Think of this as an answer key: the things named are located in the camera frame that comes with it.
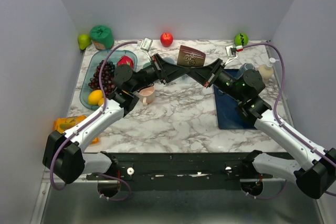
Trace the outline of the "pink mug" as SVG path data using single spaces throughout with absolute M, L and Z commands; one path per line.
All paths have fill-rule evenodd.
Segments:
M 139 98 L 143 106 L 147 106 L 155 100 L 155 86 L 150 86 L 139 91 Z

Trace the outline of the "brown patterned mug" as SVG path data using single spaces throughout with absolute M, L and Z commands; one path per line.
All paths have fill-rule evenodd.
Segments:
M 205 63 L 206 54 L 185 46 L 181 45 L 177 58 L 177 65 L 183 67 L 201 67 Z

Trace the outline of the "dark teal mug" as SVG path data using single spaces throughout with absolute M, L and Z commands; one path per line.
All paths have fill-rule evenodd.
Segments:
M 243 65 L 238 69 L 235 78 L 236 78 L 236 79 L 239 79 L 239 78 L 243 75 L 243 73 L 244 73 L 245 71 L 250 70 L 250 69 L 252 69 L 252 70 L 255 69 L 255 66 L 254 66 L 252 63 L 245 63 L 245 64 L 243 64 Z

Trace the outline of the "grey blue mug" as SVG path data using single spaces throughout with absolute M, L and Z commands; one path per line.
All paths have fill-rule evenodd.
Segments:
M 165 57 L 165 58 L 163 58 L 166 62 L 168 62 L 168 63 L 170 63 L 170 64 L 175 64 L 175 61 L 174 61 L 174 59 L 172 59 L 172 58 L 170 58 L 170 57 Z

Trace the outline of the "mint green mug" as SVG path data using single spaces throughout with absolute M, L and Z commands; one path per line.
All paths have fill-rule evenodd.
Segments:
M 152 66 L 152 64 L 151 64 L 150 62 L 147 62 L 147 63 L 145 63 L 145 64 L 143 65 L 142 68 L 144 69 L 144 68 L 149 67 L 149 66 Z

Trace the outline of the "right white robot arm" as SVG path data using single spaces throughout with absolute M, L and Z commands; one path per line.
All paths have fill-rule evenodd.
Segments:
M 265 84 L 257 70 L 248 69 L 236 79 L 218 59 L 210 65 L 191 68 L 188 75 L 205 87 L 214 85 L 236 100 L 239 116 L 270 136 L 295 160 L 290 166 L 285 161 L 271 161 L 267 155 L 258 154 L 242 163 L 241 171 L 246 177 L 259 173 L 281 177 L 296 183 L 313 199 L 319 199 L 335 182 L 335 148 L 325 149 L 282 120 L 276 108 L 259 96 Z

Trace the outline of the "red dragon fruit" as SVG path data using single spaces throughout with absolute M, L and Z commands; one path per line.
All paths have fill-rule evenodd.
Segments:
M 130 66 L 132 69 L 134 69 L 134 61 L 132 60 L 132 58 L 130 58 L 129 56 L 122 56 L 119 61 L 117 62 L 117 67 L 121 66 L 121 65 L 128 65 Z

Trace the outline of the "green striped ball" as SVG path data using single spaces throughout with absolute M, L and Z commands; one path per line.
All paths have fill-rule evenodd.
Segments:
M 244 47 L 248 44 L 248 36 L 246 33 L 238 33 L 234 38 L 234 44 L 236 47 Z

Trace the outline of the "cream soap pump bottle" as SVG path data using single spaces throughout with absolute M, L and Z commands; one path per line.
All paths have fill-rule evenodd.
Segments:
M 262 77 L 263 82 L 267 82 L 274 74 L 273 65 L 278 60 L 275 58 L 269 58 L 265 64 L 259 66 L 258 71 Z

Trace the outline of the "small yellow lemon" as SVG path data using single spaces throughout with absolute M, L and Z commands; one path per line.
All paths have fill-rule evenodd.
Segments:
M 104 98 L 101 98 L 99 101 L 98 101 L 98 106 L 102 106 L 104 104 Z

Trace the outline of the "teal transparent fruit tray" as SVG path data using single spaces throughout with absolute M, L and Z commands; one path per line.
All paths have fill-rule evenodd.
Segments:
M 102 50 L 96 52 L 90 59 L 88 63 L 86 63 L 86 74 L 83 79 L 83 83 L 81 85 L 81 91 L 79 95 L 79 99 L 81 104 L 89 109 L 89 110 L 96 110 L 98 106 L 93 106 L 88 103 L 88 96 L 89 94 L 93 91 L 91 87 L 89 86 L 90 79 L 94 77 L 94 73 L 96 72 L 96 68 L 99 65 L 99 63 L 107 57 L 108 53 L 110 50 Z M 108 59 L 108 62 L 116 65 L 118 61 L 123 57 L 127 56 L 133 61 L 133 69 L 136 70 L 137 68 L 137 63 L 138 63 L 138 58 L 136 54 L 134 54 L 132 51 L 129 50 L 116 50 Z

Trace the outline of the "yellow mango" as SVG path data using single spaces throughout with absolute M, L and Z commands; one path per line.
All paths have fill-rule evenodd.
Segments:
M 103 99 L 103 93 L 101 90 L 94 90 L 88 96 L 89 105 L 99 105 L 100 100 Z

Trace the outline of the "green pear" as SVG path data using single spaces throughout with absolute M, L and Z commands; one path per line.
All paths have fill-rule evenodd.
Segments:
M 78 45 L 80 50 L 85 50 L 91 44 L 91 38 L 87 34 L 78 36 Z

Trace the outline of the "orange snack bag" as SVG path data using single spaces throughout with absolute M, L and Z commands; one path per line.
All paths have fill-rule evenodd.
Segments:
M 80 122 L 86 119 L 85 115 L 67 117 L 67 118 L 58 118 L 54 121 L 53 130 L 63 133 L 65 130 L 68 130 Z

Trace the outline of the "black table front rail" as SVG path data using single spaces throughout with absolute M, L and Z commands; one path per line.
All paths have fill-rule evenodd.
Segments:
M 251 153 L 109 153 L 105 173 L 127 182 L 133 191 L 245 190 L 259 195 L 273 175 L 258 174 Z

